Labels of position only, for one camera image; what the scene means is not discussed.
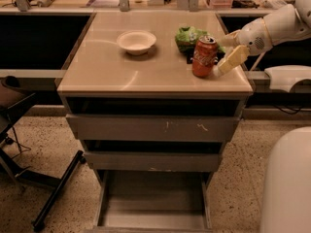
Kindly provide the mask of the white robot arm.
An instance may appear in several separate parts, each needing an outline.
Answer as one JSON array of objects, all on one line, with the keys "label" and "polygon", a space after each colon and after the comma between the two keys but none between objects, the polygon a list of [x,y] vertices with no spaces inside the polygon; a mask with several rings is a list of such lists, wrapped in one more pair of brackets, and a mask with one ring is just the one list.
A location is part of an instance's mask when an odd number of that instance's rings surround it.
[{"label": "white robot arm", "polygon": [[[214,66],[221,77],[250,56],[310,37],[311,0],[295,0],[218,40],[229,51]],[[311,233],[311,127],[279,139],[268,157],[259,233]]]}]

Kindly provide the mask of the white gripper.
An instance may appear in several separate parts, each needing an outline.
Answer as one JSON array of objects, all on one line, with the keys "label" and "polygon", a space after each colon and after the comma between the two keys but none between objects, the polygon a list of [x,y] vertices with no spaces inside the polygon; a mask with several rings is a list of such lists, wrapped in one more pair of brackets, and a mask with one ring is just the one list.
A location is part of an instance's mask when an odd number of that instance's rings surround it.
[{"label": "white gripper", "polygon": [[216,78],[244,63],[249,55],[260,55],[272,49],[271,37],[262,17],[246,24],[240,31],[235,30],[218,38],[217,43],[221,47],[236,48],[229,50],[213,67],[212,76]]}]

